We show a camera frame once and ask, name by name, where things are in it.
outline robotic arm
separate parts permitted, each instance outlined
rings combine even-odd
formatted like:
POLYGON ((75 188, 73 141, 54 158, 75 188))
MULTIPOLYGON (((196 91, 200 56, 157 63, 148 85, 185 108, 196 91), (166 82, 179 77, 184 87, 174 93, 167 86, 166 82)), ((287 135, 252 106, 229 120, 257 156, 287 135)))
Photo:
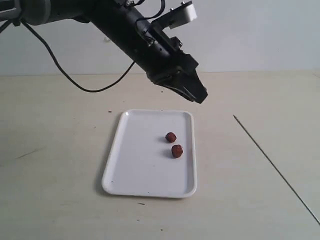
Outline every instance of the robotic arm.
POLYGON ((152 22, 135 6, 132 0, 0 0, 0 22, 19 16, 31 25, 64 19, 92 22, 154 84, 171 89, 189 101, 202 103, 208 93, 198 78, 197 61, 181 50, 182 43, 177 37, 169 38, 163 32, 166 27, 176 28, 197 17, 192 2, 182 2, 152 22))

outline plastic tray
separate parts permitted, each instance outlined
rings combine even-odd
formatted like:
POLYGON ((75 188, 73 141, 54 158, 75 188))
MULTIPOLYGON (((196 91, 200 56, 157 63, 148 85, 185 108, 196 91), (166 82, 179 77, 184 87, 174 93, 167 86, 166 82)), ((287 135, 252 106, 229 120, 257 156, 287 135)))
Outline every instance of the plastic tray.
POLYGON ((112 195, 186 198, 197 189, 194 120, 185 111, 131 109, 121 115, 102 177, 112 195), (174 143, 165 139, 177 136, 174 143), (171 147, 183 154, 173 158, 171 147))

